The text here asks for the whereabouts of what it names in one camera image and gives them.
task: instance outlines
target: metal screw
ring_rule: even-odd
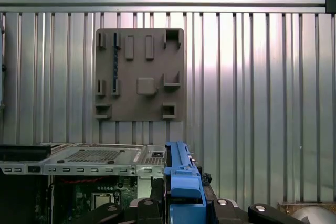
[[[108,209],[107,209],[107,211],[110,211],[110,212],[113,212],[113,211],[116,211],[116,207],[109,207]]]
[[[256,209],[259,211],[259,212],[265,212],[266,208],[263,207],[263,206],[256,206]]]
[[[225,206],[227,204],[226,200],[220,199],[218,203],[222,206]]]

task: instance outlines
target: metal panel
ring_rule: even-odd
[[[203,14],[203,168],[219,171],[218,20],[216,13]],[[219,177],[212,181],[219,195]]]
[[[284,191],[283,191],[283,200],[284,201],[294,201],[294,174],[293,174],[293,60],[292,60],[292,15],[285,15],[285,25],[284,29],[284,43],[285,49],[284,52],[286,58],[286,75],[284,75],[286,81],[285,94],[286,107],[285,107],[285,120],[286,123],[284,127],[285,130],[285,155],[284,155],[284,166],[286,173],[284,174]]]
[[[332,29],[331,15],[318,16],[318,46],[319,46],[319,98],[320,98],[320,190],[321,201],[333,201],[333,178],[329,171],[333,169],[333,100],[332,100]]]
[[[244,54],[243,54],[243,15],[236,14],[235,43],[236,49],[236,202],[244,208]]]
[[[19,144],[19,120],[17,105],[20,87],[20,33],[21,17],[19,13],[8,13],[5,19],[5,65],[7,73],[4,84],[4,144]]]
[[[284,194],[285,106],[283,24],[281,14],[269,15],[269,120],[270,120],[270,203],[275,206]]]
[[[69,16],[56,13],[51,56],[51,141],[69,141],[68,131],[68,32]]]
[[[317,200],[317,73],[315,15],[302,15],[303,179],[306,201]]]
[[[83,139],[84,13],[72,14],[69,39],[69,141],[78,143]]]
[[[234,20],[232,13],[219,16],[219,165],[220,197],[235,198],[236,189],[236,94]]]
[[[33,143],[35,78],[35,13],[22,14],[19,125],[20,144]]]
[[[293,145],[293,176],[294,199],[303,200],[303,170],[302,165],[302,31],[298,14],[292,15],[292,145]]]
[[[0,0],[3,143],[183,139],[215,193],[245,209],[333,200],[335,23],[315,15],[324,9],[324,0]],[[93,117],[100,27],[184,29],[184,122]]]
[[[269,76],[266,15],[253,14],[253,191],[256,202],[269,200]]]
[[[244,196],[245,209],[254,202],[253,196],[253,60],[252,19],[248,13],[243,16],[243,117],[244,117]]]

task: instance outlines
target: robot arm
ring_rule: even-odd
[[[164,178],[153,180],[150,198],[134,200],[126,211],[104,204],[76,224],[303,224],[265,204],[254,204],[245,212],[234,201],[217,198],[211,177],[201,176],[186,144],[167,143],[166,149]]]

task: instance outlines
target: motherboard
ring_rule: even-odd
[[[137,198],[137,189],[136,177],[56,176],[53,223],[73,223],[81,215],[110,202],[126,209]]]

